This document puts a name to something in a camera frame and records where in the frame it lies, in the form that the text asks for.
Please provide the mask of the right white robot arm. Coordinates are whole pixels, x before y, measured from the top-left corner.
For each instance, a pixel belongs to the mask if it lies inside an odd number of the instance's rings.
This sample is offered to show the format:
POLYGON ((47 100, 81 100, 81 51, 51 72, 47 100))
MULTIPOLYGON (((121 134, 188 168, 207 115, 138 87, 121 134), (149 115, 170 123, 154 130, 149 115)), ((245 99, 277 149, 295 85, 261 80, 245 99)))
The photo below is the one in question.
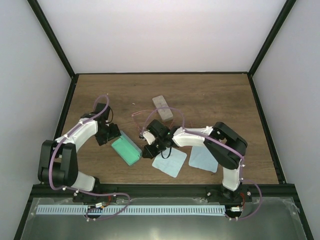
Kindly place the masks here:
POLYGON ((153 120, 141 131, 146 141, 142 157, 153 159, 164 150, 182 147, 205 147, 222 166, 222 195, 229 202, 240 196, 241 164, 247 151, 247 141, 223 122, 205 128, 168 128, 153 120))

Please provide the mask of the blue-grey glasses case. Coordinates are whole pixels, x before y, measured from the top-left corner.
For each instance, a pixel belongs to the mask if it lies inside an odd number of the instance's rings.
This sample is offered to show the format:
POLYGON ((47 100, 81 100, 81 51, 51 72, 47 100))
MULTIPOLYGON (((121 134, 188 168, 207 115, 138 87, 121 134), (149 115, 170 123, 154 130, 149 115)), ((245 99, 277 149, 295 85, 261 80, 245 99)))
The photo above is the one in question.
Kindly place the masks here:
POLYGON ((142 150, 122 130, 120 137, 111 144, 111 147, 128 166, 133 165, 142 157, 142 150))

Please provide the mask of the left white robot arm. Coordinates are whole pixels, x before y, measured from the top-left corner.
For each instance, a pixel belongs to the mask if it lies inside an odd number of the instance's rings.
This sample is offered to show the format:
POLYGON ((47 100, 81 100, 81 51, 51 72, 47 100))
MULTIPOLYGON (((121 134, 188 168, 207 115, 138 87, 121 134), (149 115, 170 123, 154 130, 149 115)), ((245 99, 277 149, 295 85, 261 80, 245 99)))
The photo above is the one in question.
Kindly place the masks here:
POLYGON ((109 122, 108 116, 108 113, 84 114, 64 135, 45 140, 40 151, 38 180, 56 189, 82 190, 89 201, 97 202, 102 196, 102 189, 97 186, 99 179, 79 171, 77 153, 92 136, 99 146, 121 136, 118 125, 109 122))

